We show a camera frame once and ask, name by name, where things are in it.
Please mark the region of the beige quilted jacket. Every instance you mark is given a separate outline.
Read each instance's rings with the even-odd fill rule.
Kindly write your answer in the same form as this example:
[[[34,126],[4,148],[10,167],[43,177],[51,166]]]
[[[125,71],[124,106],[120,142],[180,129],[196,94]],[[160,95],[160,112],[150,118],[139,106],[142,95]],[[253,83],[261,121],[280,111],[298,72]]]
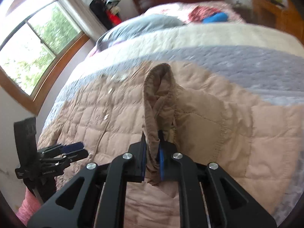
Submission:
[[[295,173],[303,106],[262,101],[192,63],[143,62],[76,88],[38,146],[83,142],[88,161],[111,162],[145,135],[147,172],[127,186],[125,227],[178,227],[178,186],[160,183],[158,131],[194,162],[217,162],[273,214]]]

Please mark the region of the pink knit left sleeve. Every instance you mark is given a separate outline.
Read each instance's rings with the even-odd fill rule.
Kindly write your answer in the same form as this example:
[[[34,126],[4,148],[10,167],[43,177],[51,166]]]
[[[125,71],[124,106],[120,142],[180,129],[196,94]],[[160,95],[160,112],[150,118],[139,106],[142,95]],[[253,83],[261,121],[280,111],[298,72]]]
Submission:
[[[25,199],[22,202],[16,216],[27,226],[30,218],[41,208],[42,203],[26,188]]]

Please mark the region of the wooden framed side window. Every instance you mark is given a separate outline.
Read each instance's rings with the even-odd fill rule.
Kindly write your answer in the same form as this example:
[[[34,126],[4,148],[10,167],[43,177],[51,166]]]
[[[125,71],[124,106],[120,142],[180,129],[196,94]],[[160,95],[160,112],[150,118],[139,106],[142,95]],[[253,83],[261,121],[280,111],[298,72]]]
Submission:
[[[37,115],[89,39],[60,0],[1,0],[1,87]]]

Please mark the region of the grey pillow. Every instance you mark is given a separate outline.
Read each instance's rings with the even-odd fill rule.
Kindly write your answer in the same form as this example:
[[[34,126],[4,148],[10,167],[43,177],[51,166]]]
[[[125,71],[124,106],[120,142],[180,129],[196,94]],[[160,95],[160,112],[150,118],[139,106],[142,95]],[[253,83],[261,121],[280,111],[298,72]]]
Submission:
[[[96,49],[103,51],[114,44],[158,30],[180,27],[185,23],[176,17],[161,14],[142,15],[124,21],[103,34],[96,42]]]

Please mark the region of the grey window curtain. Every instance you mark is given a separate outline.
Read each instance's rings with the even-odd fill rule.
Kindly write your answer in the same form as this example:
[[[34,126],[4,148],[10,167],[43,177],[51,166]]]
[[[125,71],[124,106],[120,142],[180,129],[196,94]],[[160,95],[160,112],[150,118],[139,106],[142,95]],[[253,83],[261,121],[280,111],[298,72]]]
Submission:
[[[94,42],[97,42],[97,40],[107,31],[105,26],[103,26],[89,6],[87,6],[82,0],[58,1],[60,1],[83,32]]]

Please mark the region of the grey floral quilted bedspread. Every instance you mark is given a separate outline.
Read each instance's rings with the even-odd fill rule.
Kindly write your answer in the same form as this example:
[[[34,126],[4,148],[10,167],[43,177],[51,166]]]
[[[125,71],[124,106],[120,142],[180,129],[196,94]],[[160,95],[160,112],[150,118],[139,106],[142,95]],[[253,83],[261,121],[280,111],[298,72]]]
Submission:
[[[147,61],[192,63],[271,105],[303,106],[303,46],[296,38],[251,24],[194,23],[146,33],[103,51],[95,47],[71,73],[43,130],[63,103],[72,99],[76,88],[98,74],[115,74]],[[303,141],[295,173],[282,201],[271,214],[277,224],[288,217],[302,193]]]

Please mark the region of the blue cloth on bed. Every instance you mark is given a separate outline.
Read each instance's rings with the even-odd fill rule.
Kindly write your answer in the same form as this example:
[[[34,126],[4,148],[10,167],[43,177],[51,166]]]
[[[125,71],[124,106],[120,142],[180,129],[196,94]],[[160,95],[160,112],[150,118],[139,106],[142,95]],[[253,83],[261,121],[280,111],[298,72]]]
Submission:
[[[228,15],[224,12],[215,13],[202,20],[203,23],[221,23],[228,22]]]

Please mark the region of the red patterned cloth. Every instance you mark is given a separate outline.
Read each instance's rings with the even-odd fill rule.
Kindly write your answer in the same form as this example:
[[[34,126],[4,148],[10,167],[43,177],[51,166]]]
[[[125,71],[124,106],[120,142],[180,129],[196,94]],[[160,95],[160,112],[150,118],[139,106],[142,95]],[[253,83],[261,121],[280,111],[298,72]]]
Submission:
[[[220,13],[221,10],[208,7],[208,6],[197,6],[188,15],[190,22],[201,22],[202,20]]]

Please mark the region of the wooden desk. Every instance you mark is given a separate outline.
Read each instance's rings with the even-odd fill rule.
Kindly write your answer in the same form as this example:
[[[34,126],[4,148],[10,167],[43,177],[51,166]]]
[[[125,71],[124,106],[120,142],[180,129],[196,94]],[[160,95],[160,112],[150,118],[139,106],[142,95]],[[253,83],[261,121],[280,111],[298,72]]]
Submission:
[[[252,6],[257,24],[293,35],[303,44],[303,18],[291,0],[285,8],[269,0],[252,0]]]

